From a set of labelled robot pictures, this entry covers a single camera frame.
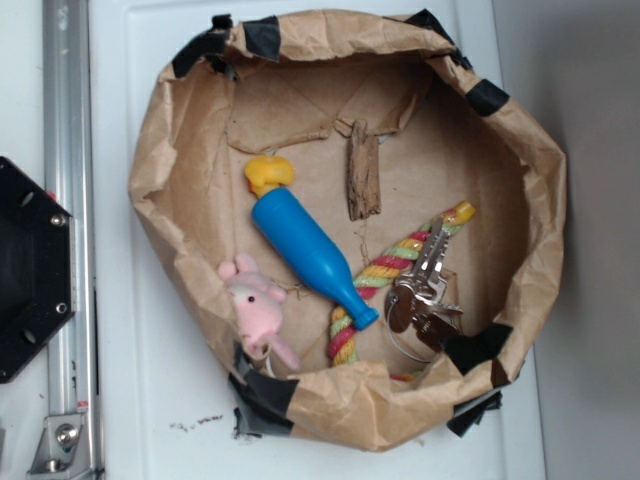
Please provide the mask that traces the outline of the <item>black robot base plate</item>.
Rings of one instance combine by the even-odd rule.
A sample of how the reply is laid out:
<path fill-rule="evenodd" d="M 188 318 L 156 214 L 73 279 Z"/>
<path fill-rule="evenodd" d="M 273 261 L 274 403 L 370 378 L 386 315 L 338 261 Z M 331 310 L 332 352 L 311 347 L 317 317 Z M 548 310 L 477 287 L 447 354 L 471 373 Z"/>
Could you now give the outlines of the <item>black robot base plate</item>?
<path fill-rule="evenodd" d="M 74 313 L 73 217 L 1 159 L 1 382 L 12 382 Z"/>

